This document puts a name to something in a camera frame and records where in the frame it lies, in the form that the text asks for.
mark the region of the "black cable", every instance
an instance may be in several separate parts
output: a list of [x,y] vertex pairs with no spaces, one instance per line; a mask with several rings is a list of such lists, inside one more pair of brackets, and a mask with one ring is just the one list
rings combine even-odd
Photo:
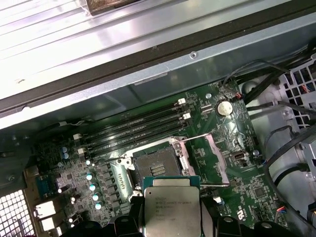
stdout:
[[309,109],[306,109],[304,107],[301,107],[301,106],[298,106],[298,105],[294,105],[294,104],[291,104],[291,103],[287,103],[287,102],[284,102],[284,101],[278,101],[278,103],[280,105],[285,105],[287,107],[290,107],[291,109],[300,111],[300,112],[308,114],[308,115],[316,115],[316,111],[314,111],[314,110],[309,110]]
[[279,183],[284,179],[288,174],[293,173],[295,171],[301,171],[301,172],[309,172],[310,169],[307,164],[305,163],[299,163],[295,166],[288,168],[287,170],[283,171],[276,179],[275,179],[275,186],[278,186]]
[[293,213],[298,219],[300,219],[307,227],[309,227],[311,230],[316,231],[316,228],[311,225],[304,217],[302,217],[282,196],[281,192],[277,189],[276,185],[273,182],[273,179],[271,177],[271,174],[269,172],[269,168],[272,164],[274,164],[282,155],[284,155],[288,150],[295,147],[300,142],[306,140],[310,136],[314,135],[316,133],[316,125],[313,125],[294,137],[291,141],[286,143],[284,146],[282,146],[280,149],[278,149],[272,157],[269,159],[267,164],[264,166],[264,174],[266,176],[267,182],[269,183],[270,187],[273,189],[273,191],[276,193],[280,201],[285,203],[286,208]]
[[294,137],[295,133],[293,132],[293,129],[292,129],[292,127],[291,127],[290,125],[277,128],[277,129],[271,131],[271,132],[267,135],[267,137],[266,137],[266,139],[265,139],[265,141],[264,141],[264,143],[263,143],[263,153],[264,153],[264,154],[266,153],[267,144],[268,144],[268,141],[270,140],[270,138],[271,138],[274,134],[276,134],[277,132],[282,132],[282,131],[287,130],[287,129],[290,130],[291,137]]
[[[296,68],[311,60],[311,55],[315,53],[315,50],[305,50],[302,53],[297,54],[294,58],[281,63],[287,69]],[[274,72],[269,74],[262,82],[260,82],[255,88],[253,88],[244,98],[245,104],[249,104],[256,99],[269,85],[274,83],[283,73]]]
[[274,64],[274,63],[269,63],[268,61],[263,60],[263,59],[257,59],[257,60],[251,61],[251,62],[249,62],[249,63],[246,63],[246,64],[242,65],[241,67],[237,68],[236,70],[234,70],[233,72],[231,72],[227,77],[225,77],[225,79],[224,79],[224,81],[223,81],[223,83],[222,83],[222,86],[224,86],[224,85],[227,83],[227,81],[228,81],[233,75],[235,75],[236,73],[238,73],[238,72],[241,71],[242,69],[244,69],[244,68],[246,68],[246,67],[248,67],[248,66],[250,66],[251,64],[254,64],[254,63],[264,63],[264,64],[267,64],[267,65],[269,65],[269,66],[271,66],[271,67],[273,67],[273,68],[275,68],[275,69],[278,69],[278,70],[282,71],[283,73],[289,73],[289,72],[290,72],[288,69],[283,68],[283,67],[281,67],[281,66],[278,66],[278,65],[276,65],[276,64]]
[[[300,112],[308,114],[308,115],[316,115],[316,111],[310,110],[310,109],[306,109],[306,108],[298,106],[298,105],[294,105],[294,104],[287,103],[287,102],[284,102],[284,101],[278,101],[278,104],[287,106],[287,107],[289,107],[291,109],[300,111]],[[262,110],[262,109],[266,109],[266,108],[269,108],[269,107],[272,107],[272,106],[274,106],[273,102],[269,102],[269,103],[265,103],[265,104],[258,105],[258,106],[247,107],[247,110],[248,111]]]
[[247,110],[248,111],[262,110],[262,109],[267,109],[267,108],[269,108],[271,106],[274,106],[273,102],[265,103],[265,104],[258,105],[258,106],[247,107]]

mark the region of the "capacitor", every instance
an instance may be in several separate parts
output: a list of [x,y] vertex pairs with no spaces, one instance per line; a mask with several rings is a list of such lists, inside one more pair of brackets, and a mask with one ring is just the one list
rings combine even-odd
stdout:
[[57,190],[57,192],[58,192],[59,194],[61,194],[62,192],[66,191],[68,188],[69,188],[69,187],[68,187],[67,185],[66,185],[66,186],[63,186],[63,187],[59,188],[59,189]]
[[75,202],[75,201],[78,200],[79,198],[80,198],[80,194],[76,194],[76,195],[74,195],[74,196],[72,196],[72,197],[70,198],[70,201]]
[[100,201],[97,204],[95,204],[95,209],[100,210],[102,206],[103,206],[103,202]]
[[93,177],[94,177],[94,174],[93,173],[89,173],[89,174],[87,174],[86,179],[90,181],[90,180],[93,179]]
[[68,153],[63,153],[63,158],[64,158],[64,159],[68,159],[68,158],[69,158]]
[[92,199],[93,199],[94,201],[99,200],[99,198],[100,198],[100,194],[99,194],[99,193],[95,193],[95,194],[92,196]]
[[61,148],[62,153],[66,153],[67,150],[68,150],[67,147],[62,147],[62,148]]
[[97,184],[91,184],[90,186],[89,186],[89,189],[91,190],[91,191],[94,191],[96,188],[97,188]]
[[219,116],[226,117],[233,113],[233,105],[229,101],[221,101],[216,105],[215,110]]
[[69,223],[73,223],[75,220],[77,219],[77,214],[74,214],[73,216],[71,216],[68,221]]

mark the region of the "electrolytic capacitor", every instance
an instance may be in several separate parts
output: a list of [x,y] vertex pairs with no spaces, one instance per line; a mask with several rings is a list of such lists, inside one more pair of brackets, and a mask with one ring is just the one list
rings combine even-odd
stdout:
[[93,177],[94,177],[94,174],[93,173],[89,173],[89,174],[87,174],[86,179],[90,181],[90,180],[93,179]]
[[63,153],[63,158],[64,158],[64,159],[68,159],[68,158],[69,158],[68,153]]
[[99,193],[95,193],[95,194],[92,196],[92,199],[93,199],[94,201],[99,200],[99,198],[100,198],[100,194],[99,194]]
[[69,188],[69,186],[63,186],[63,187],[61,187],[61,188],[59,188],[58,190],[57,190],[57,192],[59,193],[59,194],[61,194],[61,193],[63,193],[64,191],[66,191],[67,189]]
[[67,150],[68,150],[67,147],[62,147],[62,148],[61,148],[62,153],[66,153]]
[[71,217],[68,219],[68,221],[69,221],[69,223],[73,223],[76,219],[77,219],[77,214],[71,216]]
[[95,209],[100,210],[102,206],[103,206],[103,202],[100,201],[97,204],[95,204]]
[[80,194],[76,194],[76,195],[74,195],[74,196],[72,196],[72,197],[70,198],[70,201],[75,202],[75,201],[77,201],[79,198],[80,198]]
[[94,191],[96,188],[97,188],[97,184],[91,184],[90,186],[89,186],[89,189],[91,190],[91,191]]

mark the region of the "screw hole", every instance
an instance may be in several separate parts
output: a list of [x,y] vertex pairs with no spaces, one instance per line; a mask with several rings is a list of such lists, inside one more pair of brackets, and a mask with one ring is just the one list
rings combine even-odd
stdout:
[[192,53],[190,53],[190,57],[191,57],[192,59],[196,58],[197,56],[198,56],[198,53],[197,53],[197,52],[192,52]]

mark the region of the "blue capacitor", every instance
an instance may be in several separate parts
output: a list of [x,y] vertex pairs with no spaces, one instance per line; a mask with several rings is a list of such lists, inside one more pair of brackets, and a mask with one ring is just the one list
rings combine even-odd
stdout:
[[62,153],[66,153],[67,150],[68,150],[67,147],[62,147],[62,148],[61,148]]
[[68,159],[68,158],[69,158],[68,153],[63,153],[63,158],[64,158],[64,159]]

